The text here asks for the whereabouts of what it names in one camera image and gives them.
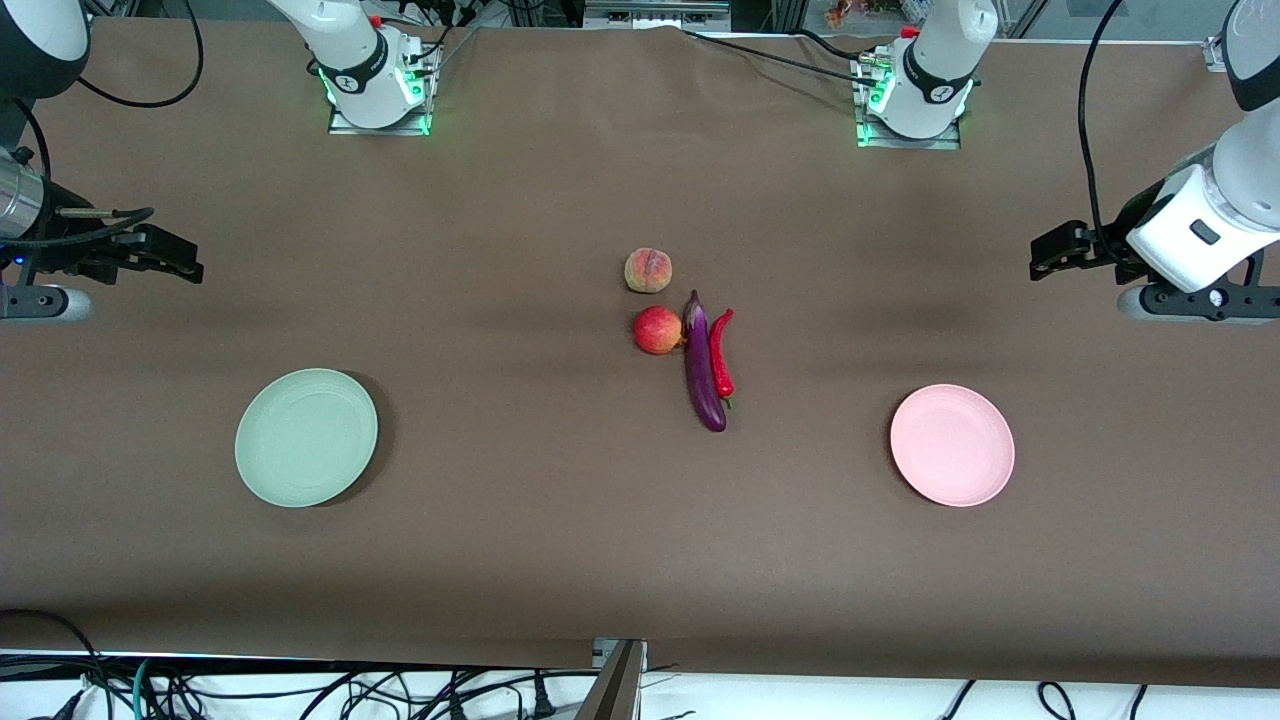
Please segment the brown table cover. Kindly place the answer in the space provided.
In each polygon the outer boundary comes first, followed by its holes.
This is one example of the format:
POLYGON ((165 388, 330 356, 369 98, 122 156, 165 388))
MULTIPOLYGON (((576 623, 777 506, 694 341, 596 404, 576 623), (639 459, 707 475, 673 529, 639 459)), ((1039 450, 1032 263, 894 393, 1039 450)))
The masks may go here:
POLYGON ((285 23, 207 22, 172 108, 41 102, 56 182, 155 209, 202 284, 0 328, 0 609, 116 652, 1280 687, 1280 322, 1138 322, 1028 278, 1088 213, 1084 50, 997 44, 957 151, 863 149, 847 87, 677 29, 451 36, 431 133, 332 136, 285 23), (636 293, 623 264, 667 252, 636 293), (724 432, 684 345, 735 310, 724 432), (360 479, 261 501, 275 379, 372 396, 360 479), (1016 461, 952 509, 890 421, 955 384, 1016 461))

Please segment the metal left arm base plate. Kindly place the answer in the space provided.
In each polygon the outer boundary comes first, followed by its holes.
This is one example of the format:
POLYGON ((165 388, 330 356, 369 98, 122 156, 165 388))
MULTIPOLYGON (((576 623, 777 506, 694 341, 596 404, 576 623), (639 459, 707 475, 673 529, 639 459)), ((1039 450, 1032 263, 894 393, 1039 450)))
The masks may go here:
POLYGON ((910 64, 881 46, 849 63, 858 145, 879 149, 959 150, 960 119, 980 82, 973 76, 915 79, 910 64))

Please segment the peach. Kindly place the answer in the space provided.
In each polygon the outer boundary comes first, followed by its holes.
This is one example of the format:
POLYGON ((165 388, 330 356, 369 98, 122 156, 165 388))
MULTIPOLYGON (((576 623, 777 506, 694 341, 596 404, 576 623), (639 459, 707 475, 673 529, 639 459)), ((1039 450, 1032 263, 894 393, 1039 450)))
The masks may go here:
POLYGON ((623 263, 623 282, 636 293, 663 291, 671 283, 673 273, 669 255, 659 249, 636 249, 623 263))

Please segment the grey metal box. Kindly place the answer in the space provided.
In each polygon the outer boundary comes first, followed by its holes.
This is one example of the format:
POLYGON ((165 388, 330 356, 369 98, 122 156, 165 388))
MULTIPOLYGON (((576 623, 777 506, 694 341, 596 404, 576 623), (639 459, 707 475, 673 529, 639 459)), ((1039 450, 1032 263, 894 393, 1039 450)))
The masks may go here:
POLYGON ((585 29, 650 29, 673 26, 731 32, 730 0, 584 0, 585 29))

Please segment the pale green plate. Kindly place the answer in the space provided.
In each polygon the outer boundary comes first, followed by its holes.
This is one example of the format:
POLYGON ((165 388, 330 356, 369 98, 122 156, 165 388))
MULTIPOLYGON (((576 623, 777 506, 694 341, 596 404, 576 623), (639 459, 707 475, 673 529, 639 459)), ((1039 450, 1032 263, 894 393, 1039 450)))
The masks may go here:
POLYGON ((352 487, 378 448, 369 391, 343 372, 288 373, 260 391, 236 432, 236 468, 251 493, 283 509, 326 503, 352 487))

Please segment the pink plate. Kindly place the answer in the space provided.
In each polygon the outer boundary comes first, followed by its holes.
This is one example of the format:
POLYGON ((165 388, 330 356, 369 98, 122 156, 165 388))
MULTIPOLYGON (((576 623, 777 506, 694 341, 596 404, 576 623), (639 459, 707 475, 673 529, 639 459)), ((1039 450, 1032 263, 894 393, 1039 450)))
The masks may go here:
POLYGON ((1000 495, 1016 461, 1005 415, 983 395, 955 384, 915 389, 895 409, 890 451, 922 497, 969 509, 1000 495))

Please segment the purple eggplant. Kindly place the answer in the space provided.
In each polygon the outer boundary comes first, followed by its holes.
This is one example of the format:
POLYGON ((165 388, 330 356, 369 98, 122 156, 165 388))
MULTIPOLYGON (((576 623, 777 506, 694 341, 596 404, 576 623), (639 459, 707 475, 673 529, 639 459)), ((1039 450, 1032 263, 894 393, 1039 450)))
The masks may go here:
POLYGON ((724 432, 727 416, 716 389, 710 356, 710 322, 695 290, 684 309, 684 331, 685 379, 692 409, 708 430, 724 432))

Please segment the red apple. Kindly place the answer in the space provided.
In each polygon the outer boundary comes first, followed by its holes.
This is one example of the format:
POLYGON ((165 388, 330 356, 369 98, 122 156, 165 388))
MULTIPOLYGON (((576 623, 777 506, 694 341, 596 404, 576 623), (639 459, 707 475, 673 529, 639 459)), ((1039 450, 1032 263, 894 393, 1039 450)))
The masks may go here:
POLYGON ((671 354, 685 343, 684 319, 660 305, 645 307, 634 318, 632 338, 645 354, 671 354))

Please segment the red chili pepper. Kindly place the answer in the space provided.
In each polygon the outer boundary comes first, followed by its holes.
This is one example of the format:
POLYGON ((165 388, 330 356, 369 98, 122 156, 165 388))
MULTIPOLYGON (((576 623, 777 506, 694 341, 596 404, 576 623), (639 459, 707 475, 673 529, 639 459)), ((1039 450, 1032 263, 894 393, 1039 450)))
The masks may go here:
POLYGON ((727 307, 724 313, 712 323, 709 334, 710 369, 716 396, 727 409, 732 407, 736 388, 728 364, 724 359, 723 338, 733 315, 735 310, 732 307, 727 307))

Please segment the aluminium profile post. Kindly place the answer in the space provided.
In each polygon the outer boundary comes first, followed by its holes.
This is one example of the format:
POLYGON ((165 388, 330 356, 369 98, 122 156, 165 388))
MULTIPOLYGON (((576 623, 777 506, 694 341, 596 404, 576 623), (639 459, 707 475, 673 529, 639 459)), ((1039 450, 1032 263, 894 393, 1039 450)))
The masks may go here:
POLYGON ((593 666, 599 673, 573 720, 639 720, 648 643, 634 638, 595 638, 591 650, 593 666))

